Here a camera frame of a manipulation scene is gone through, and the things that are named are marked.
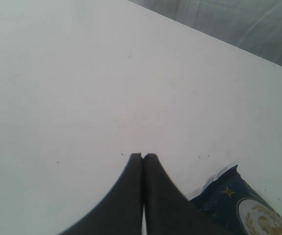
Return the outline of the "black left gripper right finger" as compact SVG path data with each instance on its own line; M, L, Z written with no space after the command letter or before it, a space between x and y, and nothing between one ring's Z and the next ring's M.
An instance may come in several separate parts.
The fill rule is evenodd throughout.
M143 159L143 201L148 235L231 234L185 198L156 154Z

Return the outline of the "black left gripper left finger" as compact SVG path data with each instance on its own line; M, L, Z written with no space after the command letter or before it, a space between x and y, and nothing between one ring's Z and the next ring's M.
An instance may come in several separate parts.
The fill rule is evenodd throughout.
M143 158L130 155L120 177L106 196L63 235L141 235Z

